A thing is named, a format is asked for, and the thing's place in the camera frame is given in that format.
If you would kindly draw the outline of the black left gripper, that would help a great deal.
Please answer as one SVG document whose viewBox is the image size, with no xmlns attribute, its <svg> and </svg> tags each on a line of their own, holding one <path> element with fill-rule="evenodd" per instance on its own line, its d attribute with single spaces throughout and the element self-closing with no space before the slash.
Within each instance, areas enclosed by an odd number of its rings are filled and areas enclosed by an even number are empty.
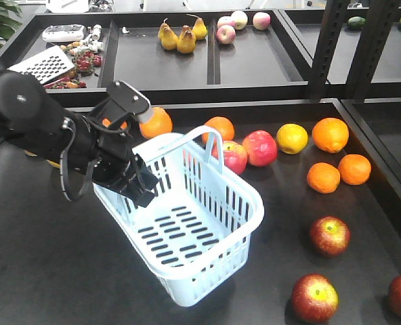
<svg viewBox="0 0 401 325">
<path fill-rule="evenodd" d="M 143 158 L 133 152 L 129 128 L 131 120 L 147 123 L 152 118 L 150 100 L 124 81 L 112 82 L 106 92 L 108 97 L 86 116 L 98 133 L 102 175 L 96 177 L 96 183 L 129 198 L 138 207 L 147 207 L 155 197 L 153 189 L 158 179 L 149 172 Z M 103 126 L 103 118 L 112 124 Z M 124 121 L 128 127 L 120 129 Z"/>
</svg>

